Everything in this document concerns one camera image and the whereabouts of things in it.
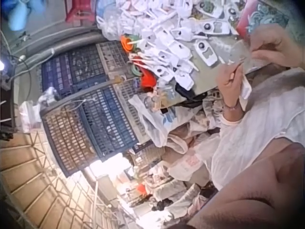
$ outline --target white sleeve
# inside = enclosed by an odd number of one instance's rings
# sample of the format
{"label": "white sleeve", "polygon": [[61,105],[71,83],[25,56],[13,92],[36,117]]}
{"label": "white sleeve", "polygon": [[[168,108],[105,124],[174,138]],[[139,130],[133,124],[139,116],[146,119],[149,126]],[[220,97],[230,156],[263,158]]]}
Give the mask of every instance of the white sleeve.
{"label": "white sleeve", "polygon": [[220,120],[221,120],[220,132],[219,132],[220,138],[229,134],[242,121],[242,119],[241,119],[237,122],[230,122],[230,121],[226,120],[223,115],[221,115]]}

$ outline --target table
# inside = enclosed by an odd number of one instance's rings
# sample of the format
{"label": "table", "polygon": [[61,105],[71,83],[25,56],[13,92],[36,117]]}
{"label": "table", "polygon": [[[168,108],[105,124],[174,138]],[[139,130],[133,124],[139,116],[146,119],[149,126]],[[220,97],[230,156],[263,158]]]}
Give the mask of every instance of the table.
{"label": "table", "polygon": [[[297,42],[304,42],[305,39],[305,32],[302,29],[302,21],[300,20],[300,15],[296,13],[295,8],[293,5],[290,3],[283,3],[283,2],[278,2],[274,0],[262,0],[263,2],[272,5],[285,15],[289,17],[288,25],[286,30],[292,35],[294,40]],[[234,45],[237,40],[235,39],[234,36],[222,36],[218,37],[219,41],[222,41],[225,45]],[[196,95],[202,94],[206,91],[209,91],[213,88],[215,88],[216,85],[216,77],[217,77],[217,72],[218,72],[218,67],[220,65],[220,62],[218,61],[213,67],[208,67],[203,60],[199,57],[199,55],[196,53],[196,51],[193,48],[193,42],[182,42],[184,45],[189,47],[192,51],[193,58],[191,61],[197,66],[199,69],[198,72],[195,70],[191,74],[192,79],[194,80],[194,86],[193,90]],[[228,61],[228,56],[223,56],[221,54],[221,50],[216,49],[213,44],[211,44],[212,47],[214,48],[214,51],[216,52],[217,55],[221,56],[225,62]],[[177,102],[183,102],[186,99],[182,96],[178,96]]]}

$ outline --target pile of plastic parts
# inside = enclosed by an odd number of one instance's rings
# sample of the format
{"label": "pile of plastic parts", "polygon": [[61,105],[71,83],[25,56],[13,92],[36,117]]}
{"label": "pile of plastic parts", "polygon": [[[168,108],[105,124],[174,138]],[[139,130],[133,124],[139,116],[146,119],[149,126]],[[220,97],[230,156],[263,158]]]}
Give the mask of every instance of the pile of plastic parts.
{"label": "pile of plastic parts", "polygon": [[23,30],[31,12],[42,14],[45,0],[1,0],[1,13],[12,31]]}
{"label": "pile of plastic parts", "polygon": [[[238,35],[234,25],[244,5],[243,0],[227,0],[225,4],[209,0],[117,0],[121,14],[116,20],[122,46],[134,65],[132,72],[145,76],[146,86],[166,85],[174,78],[182,88],[191,90],[191,73],[199,69],[191,61],[192,51],[185,42],[192,43],[193,51],[207,66],[224,62],[209,38]],[[198,20],[196,13],[208,19]]]}

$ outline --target red plastic item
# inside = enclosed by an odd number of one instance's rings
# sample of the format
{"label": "red plastic item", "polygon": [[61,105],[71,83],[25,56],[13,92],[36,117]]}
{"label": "red plastic item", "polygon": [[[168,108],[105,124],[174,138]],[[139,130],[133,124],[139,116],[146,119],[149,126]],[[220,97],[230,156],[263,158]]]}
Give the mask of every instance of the red plastic item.
{"label": "red plastic item", "polygon": [[71,0],[72,8],[68,12],[67,0],[65,0],[66,22],[74,20],[95,21],[94,13],[91,11],[91,0]]}
{"label": "red plastic item", "polygon": [[[259,6],[266,10],[266,12],[262,12],[262,9],[260,9]],[[254,27],[257,27],[260,24],[279,23],[276,20],[277,17],[282,18],[281,26],[285,28],[289,20],[286,15],[272,5],[268,5],[260,0],[247,0],[240,20],[236,26],[236,31],[246,42],[248,42],[251,34],[251,32],[249,33],[248,27],[253,27],[249,25],[249,20],[255,20]]]}
{"label": "red plastic item", "polygon": [[[133,62],[141,64],[141,65],[145,65],[141,61],[133,61]],[[145,87],[155,87],[157,85],[157,80],[154,77],[153,73],[151,71],[145,69],[145,68],[140,67],[140,66],[138,66],[138,68],[143,73],[143,76],[141,77],[141,87],[142,88],[145,88]]]}

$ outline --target wire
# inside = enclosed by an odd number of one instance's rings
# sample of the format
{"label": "wire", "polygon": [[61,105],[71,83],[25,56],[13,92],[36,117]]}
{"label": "wire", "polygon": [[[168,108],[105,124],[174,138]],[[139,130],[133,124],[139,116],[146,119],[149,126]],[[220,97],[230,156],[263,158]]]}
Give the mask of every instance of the wire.
{"label": "wire", "polygon": [[[50,24],[50,25],[44,26],[44,27],[42,27],[42,28],[40,28],[40,29],[38,29],[38,30],[32,32],[32,33],[29,34],[29,35],[32,37],[32,36],[36,35],[37,33],[40,33],[40,32],[42,32],[42,31],[44,31],[44,30],[46,30],[46,29],[48,29],[48,28],[50,28],[50,27],[52,27],[52,26],[55,26],[55,25],[58,25],[58,24],[61,24],[61,23],[64,23],[64,22],[65,22],[65,20],[60,20],[60,21],[54,22],[54,23],[52,23],[52,24]],[[23,37],[24,37],[24,35],[20,35],[20,36],[19,36],[18,38],[16,38],[16,39],[11,39],[11,40],[9,40],[10,44],[12,45],[12,49],[14,49],[14,48],[17,46],[16,43],[18,43],[18,41],[22,40]]]}
{"label": "wire", "polygon": [[29,43],[29,44],[23,46],[22,48],[18,49],[17,51],[14,51],[13,54],[18,53],[18,52],[24,50],[25,48],[27,48],[27,47],[29,47],[29,46],[31,46],[31,45],[33,45],[33,44],[35,44],[35,43],[37,43],[37,42],[43,40],[43,39],[46,39],[46,38],[55,36],[55,35],[57,35],[57,34],[61,34],[61,33],[66,32],[66,31],[70,31],[70,30],[79,30],[79,29],[88,29],[88,27],[72,27],[72,28],[68,28],[68,29],[65,29],[65,30],[62,30],[62,31],[59,31],[59,32],[55,32],[55,33],[52,33],[52,34],[49,34],[49,35],[40,37],[39,39],[37,39],[37,40],[35,40],[35,41],[33,41],[33,42],[31,42],[31,43]]}
{"label": "wire", "polygon": [[32,89],[32,75],[31,75],[31,73],[30,73],[29,66],[27,65],[27,63],[26,63],[23,59],[19,58],[18,56],[7,55],[7,54],[5,54],[5,53],[1,53],[1,54],[6,55],[6,56],[9,56],[9,57],[16,58],[18,61],[22,61],[22,62],[24,63],[24,65],[27,67],[27,71],[26,71],[26,72],[28,72],[28,73],[29,73],[29,76],[30,76],[30,88],[29,88],[28,95],[27,95],[27,97],[26,97],[26,99],[25,99],[25,101],[27,101],[27,100],[29,99],[29,96],[30,96],[30,93],[31,93],[31,89]]}
{"label": "wire", "polygon": [[13,77],[11,77],[11,78],[10,78],[10,81],[12,81],[13,79],[15,79],[16,77],[18,77],[18,76],[20,76],[20,75],[22,75],[22,74],[25,74],[25,73],[27,73],[27,72],[33,70],[33,69],[36,68],[38,65],[40,65],[40,64],[42,64],[42,63],[48,61],[49,59],[51,59],[51,58],[54,56],[54,54],[55,54],[54,49],[51,49],[51,55],[50,55],[49,57],[47,57],[46,59],[44,59],[44,60],[40,61],[39,63],[35,64],[35,65],[32,66],[31,68],[27,67],[27,68],[28,68],[27,70],[22,71],[22,72],[20,72],[20,73],[18,73],[18,74],[16,74],[16,75],[14,75]]}
{"label": "wire", "polygon": [[2,32],[2,30],[0,30],[0,32],[1,32],[1,35],[2,35],[2,37],[3,37],[3,39],[4,39],[4,43],[5,43],[5,45],[6,45],[7,49],[8,49],[8,51],[9,51],[9,53],[11,54],[9,43],[8,43],[8,41],[6,40],[6,38],[5,38],[5,36],[4,36],[3,32]]}

